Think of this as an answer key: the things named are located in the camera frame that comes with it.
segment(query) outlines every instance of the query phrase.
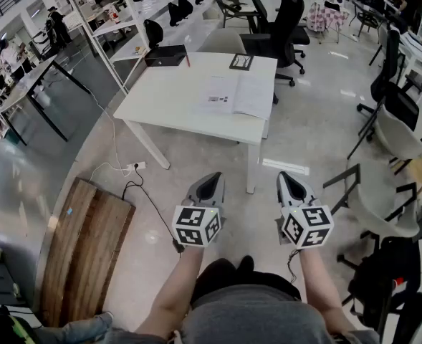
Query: gray shirt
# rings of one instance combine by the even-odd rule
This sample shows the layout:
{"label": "gray shirt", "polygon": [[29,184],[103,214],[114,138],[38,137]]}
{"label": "gray shirt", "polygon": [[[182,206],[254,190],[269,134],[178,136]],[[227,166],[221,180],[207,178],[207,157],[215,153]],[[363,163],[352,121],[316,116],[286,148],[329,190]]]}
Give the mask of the gray shirt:
{"label": "gray shirt", "polygon": [[[361,330],[333,338],[312,306],[264,285],[235,285],[195,302],[183,321],[184,344],[377,344],[378,334]],[[154,335],[112,331],[107,344],[164,344]]]}

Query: black box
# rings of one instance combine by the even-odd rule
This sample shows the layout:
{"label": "black box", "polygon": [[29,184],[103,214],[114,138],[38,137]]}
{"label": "black box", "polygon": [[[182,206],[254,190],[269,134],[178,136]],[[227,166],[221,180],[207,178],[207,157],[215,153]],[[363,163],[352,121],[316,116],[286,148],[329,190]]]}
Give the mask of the black box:
{"label": "black box", "polygon": [[178,66],[186,55],[187,51],[183,44],[162,46],[150,50],[144,60],[147,66]]}

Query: white table top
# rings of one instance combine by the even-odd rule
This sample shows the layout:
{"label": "white table top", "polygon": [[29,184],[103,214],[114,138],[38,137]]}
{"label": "white table top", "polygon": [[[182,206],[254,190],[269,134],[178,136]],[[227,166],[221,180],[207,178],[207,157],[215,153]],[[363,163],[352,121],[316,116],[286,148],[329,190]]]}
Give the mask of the white table top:
{"label": "white table top", "polygon": [[403,36],[400,35],[400,42],[403,43],[403,47],[406,48],[412,55],[416,56],[419,62],[422,62],[422,52],[413,47],[413,45]]}
{"label": "white table top", "polygon": [[15,87],[11,90],[10,96],[5,100],[4,105],[0,109],[0,113],[7,111],[9,108],[20,103],[25,97],[28,91],[31,90],[37,79],[49,68],[52,64],[55,56],[50,57],[48,60],[43,61],[38,67],[32,69],[29,73],[25,74]]}
{"label": "white table top", "polygon": [[[199,104],[210,75],[234,75],[234,54],[189,53],[178,67],[148,67],[129,91],[114,117],[242,143],[260,144],[265,121],[242,114],[200,113]],[[272,104],[277,61],[255,56],[250,70],[264,81],[259,100]]]}

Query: beige chair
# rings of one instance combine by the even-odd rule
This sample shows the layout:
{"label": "beige chair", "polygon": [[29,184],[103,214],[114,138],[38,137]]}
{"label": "beige chair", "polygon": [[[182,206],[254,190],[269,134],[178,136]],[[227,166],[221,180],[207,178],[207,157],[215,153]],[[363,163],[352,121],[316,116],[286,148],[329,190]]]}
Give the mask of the beige chair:
{"label": "beige chair", "polygon": [[[349,161],[348,169],[324,183],[324,188],[341,180],[345,180],[345,194],[332,214],[342,206],[349,207],[365,229],[382,238],[417,235],[416,183],[397,186],[391,169],[377,161]],[[405,191],[411,191],[411,196],[398,202],[398,194]]]}
{"label": "beige chair", "polygon": [[198,52],[245,54],[246,49],[238,32],[231,28],[222,28],[210,33]]}

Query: person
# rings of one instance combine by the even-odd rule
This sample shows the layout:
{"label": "person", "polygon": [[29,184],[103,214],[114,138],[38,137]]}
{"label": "person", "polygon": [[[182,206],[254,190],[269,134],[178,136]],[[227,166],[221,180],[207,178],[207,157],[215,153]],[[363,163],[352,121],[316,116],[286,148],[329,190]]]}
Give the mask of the person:
{"label": "person", "polygon": [[405,19],[405,22],[408,26],[413,25],[414,21],[414,14],[416,13],[416,9],[418,8],[418,0],[403,0],[400,8],[397,10],[397,14]]}
{"label": "person", "polygon": [[48,17],[53,20],[53,28],[54,32],[56,33],[58,46],[66,47],[66,44],[70,43],[72,40],[69,36],[69,33],[67,33],[66,25],[62,21],[64,16],[61,15],[54,6],[48,9],[48,11]]}
{"label": "person", "polygon": [[0,310],[0,344],[78,344],[100,340],[110,329],[113,315],[104,312],[88,320],[67,323],[63,328],[31,328],[15,312]]}
{"label": "person", "polygon": [[167,343],[171,333],[184,344],[379,343],[375,331],[356,330],[345,317],[319,249],[299,258],[307,304],[284,278],[254,271],[250,256],[238,268],[218,259],[196,279],[203,249],[186,247],[144,322],[134,333],[110,331],[105,343]]}
{"label": "person", "polygon": [[[2,69],[10,72],[11,78],[15,82],[19,82],[25,73],[32,70],[31,63],[27,57],[24,57],[26,45],[21,43],[18,46],[14,42],[8,42],[6,39],[0,40],[0,63]],[[44,90],[42,84],[39,85],[40,90]]]}

